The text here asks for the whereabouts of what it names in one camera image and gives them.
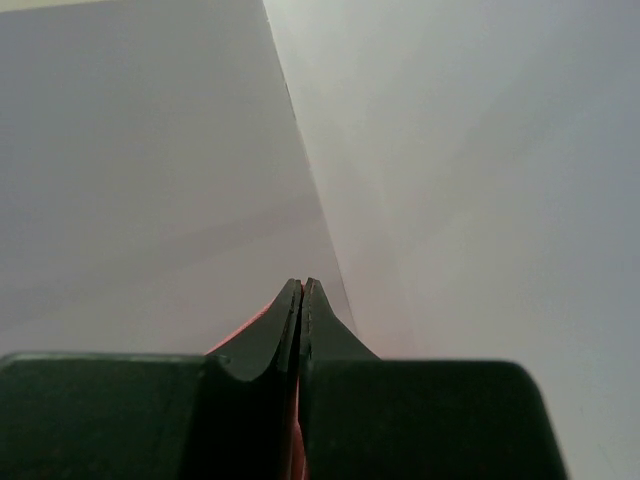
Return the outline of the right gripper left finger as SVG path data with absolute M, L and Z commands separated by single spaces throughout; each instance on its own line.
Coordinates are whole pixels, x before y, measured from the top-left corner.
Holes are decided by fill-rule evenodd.
M 1 361 L 5 479 L 280 479 L 303 289 L 204 355 L 21 353 Z

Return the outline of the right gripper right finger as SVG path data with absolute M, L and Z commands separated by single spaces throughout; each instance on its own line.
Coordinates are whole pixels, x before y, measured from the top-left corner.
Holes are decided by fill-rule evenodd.
M 320 281 L 301 307 L 299 424 L 310 479 L 564 479 L 543 397 L 502 360 L 377 357 Z

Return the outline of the dusty red t-shirt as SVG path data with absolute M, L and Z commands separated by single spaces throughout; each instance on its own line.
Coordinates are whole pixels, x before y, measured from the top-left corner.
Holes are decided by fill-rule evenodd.
M 302 293 L 280 293 L 236 331 L 210 348 L 234 380 L 241 398 L 232 400 L 234 445 L 257 467 L 241 479 L 305 479 L 299 424 L 299 347 Z

